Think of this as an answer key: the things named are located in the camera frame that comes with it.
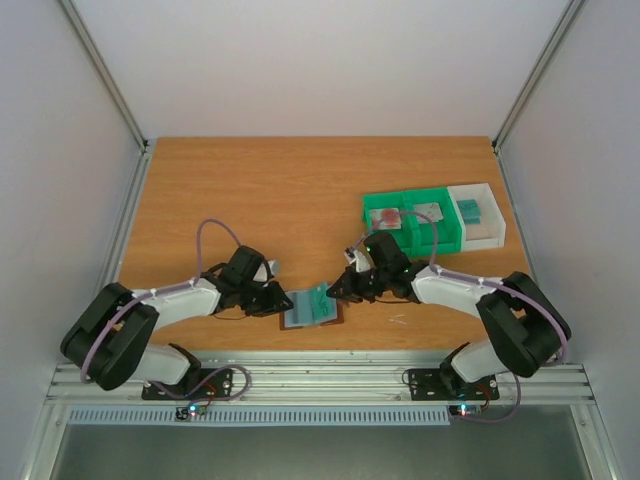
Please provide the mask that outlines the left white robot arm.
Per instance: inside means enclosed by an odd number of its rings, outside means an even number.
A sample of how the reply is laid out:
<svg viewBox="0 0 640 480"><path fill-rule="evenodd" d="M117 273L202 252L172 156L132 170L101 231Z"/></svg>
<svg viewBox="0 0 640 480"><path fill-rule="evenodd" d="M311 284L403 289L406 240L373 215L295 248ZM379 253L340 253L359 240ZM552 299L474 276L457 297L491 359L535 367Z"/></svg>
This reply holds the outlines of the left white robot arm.
<svg viewBox="0 0 640 480"><path fill-rule="evenodd" d="M176 346L152 346L152 334L233 308L249 317L291 310L293 302L275 280L275 265L242 245L229 261L183 283L149 290L108 284L65 334L60 352L80 369L82 382L105 391L133 379L155 380L179 398L192 397L202 381L195 361Z"/></svg>

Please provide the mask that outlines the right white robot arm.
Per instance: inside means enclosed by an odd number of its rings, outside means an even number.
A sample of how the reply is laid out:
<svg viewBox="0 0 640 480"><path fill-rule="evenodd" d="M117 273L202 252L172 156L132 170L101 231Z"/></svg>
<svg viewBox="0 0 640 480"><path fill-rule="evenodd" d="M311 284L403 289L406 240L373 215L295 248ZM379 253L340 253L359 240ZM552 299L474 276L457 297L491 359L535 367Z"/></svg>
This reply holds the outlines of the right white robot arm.
<svg viewBox="0 0 640 480"><path fill-rule="evenodd" d="M348 265L328 289L341 302L374 303L383 294L415 304L443 306L481 321L487 338L452 351L438 368L440 388L458 399L492 375L530 378L567 352L572 332L532 278L505 278L447 270L433 260L412 261L387 232L371 234L364 250L349 248Z"/></svg>

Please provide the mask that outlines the brown leather card holder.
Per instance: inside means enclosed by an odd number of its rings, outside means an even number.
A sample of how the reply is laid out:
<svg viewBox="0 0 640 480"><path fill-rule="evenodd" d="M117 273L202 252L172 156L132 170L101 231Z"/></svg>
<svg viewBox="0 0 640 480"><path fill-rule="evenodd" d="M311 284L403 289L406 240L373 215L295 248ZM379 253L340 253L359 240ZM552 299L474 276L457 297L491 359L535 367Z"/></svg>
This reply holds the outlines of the brown leather card holder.
<svg viewBox="0 0 640 480"><path fill-rule="evenodd" d="M281 331L332 326L344 323L342 307L334 299L337 305L336 318L325 323L315 324L312 320L310 289L291 290L286 293L293 302L293 308L280 314L279 327Z"/></svg>

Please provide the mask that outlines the teal VIP card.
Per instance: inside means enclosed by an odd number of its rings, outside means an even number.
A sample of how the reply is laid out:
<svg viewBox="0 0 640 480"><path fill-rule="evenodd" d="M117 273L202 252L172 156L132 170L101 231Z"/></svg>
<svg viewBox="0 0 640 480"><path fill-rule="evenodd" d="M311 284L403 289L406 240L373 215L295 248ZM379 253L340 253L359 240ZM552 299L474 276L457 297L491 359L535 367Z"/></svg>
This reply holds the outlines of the teal VIP card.
<svg viewBox="0 0 640 480"><path fill-rule="evenodd" d="M337 315L337 305L333 298L327 295L329 285L320 283L310 289L312 320L315 324L334 320Z"/></svg>

